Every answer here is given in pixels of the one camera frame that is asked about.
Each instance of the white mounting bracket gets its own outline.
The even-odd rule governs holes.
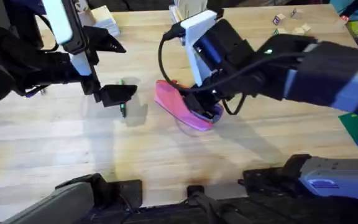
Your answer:
[[[206,10],[180,23],[186,30],[185,48],[190,61],[194,81],[198,86],[201,86],[204,79],[211,75],[211,70],[197,54],[194,49],[194,44],[215,25],[217,16],[216,12]]]

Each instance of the pink shoe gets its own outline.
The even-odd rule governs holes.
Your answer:
[[[207,131],[214,127],[223,113],[223,108],[220,104],[215,105],[219,117],[216,121],[207,121],[201,115],[195,115],[186,106],[179,91],[169,85],[165,80],[157,80],[155,84],[154,100],[172,114],[181,122],[197,129],[198,131]]]

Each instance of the wooden tabletop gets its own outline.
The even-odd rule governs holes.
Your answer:
[[[303,20],[289,18],[293,6],[226,9],[224,17],[254,49],[276,28],[305,22],[310,35],[356,47],[331,5],[299,6]],[[0,102],[0,221],[25,209],[66,180],[100,172],[107,181],[141,179],[144,205],[178,203],[190,184],[207,185],[216,198],[238,197],[242,171],[282,165],[292,154],[358,158],[358,149],[338,120],[338,110],[248,98],[237,116],[225,114],[216,127],[197,132],[176,121],[154,102],[162,79],[158,43],[169,30],[168,11],[118,12],[119,41],[126,54],[99,53],[103,84],[124,78],[139,86],[123,119],[119,107],[103,108],[84,96],[79,84],[55,85],[47,95],[26,99],[11,93]],[[171,78],[193,83],[185,49],[166,44],[163,61]]]

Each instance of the black bracket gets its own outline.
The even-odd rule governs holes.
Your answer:
[[[94,197],[94,208],[117,208],[130,206],[137,209],[143,203],[142,181],[128,180],[120,182],[106,182],[100,174],[90,174],[66,181],[55,187],[56,189],[78,182],[91,184]]]

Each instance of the gray robot arm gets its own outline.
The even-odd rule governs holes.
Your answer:
[[[48,197],[2,224],[69,224],[83,218],[93,207],[91,184],[79,182],[55,190]]]
[[[358,159],[293,155],[283,167],[246,170],[243,176],[248,193],[358,199]]]

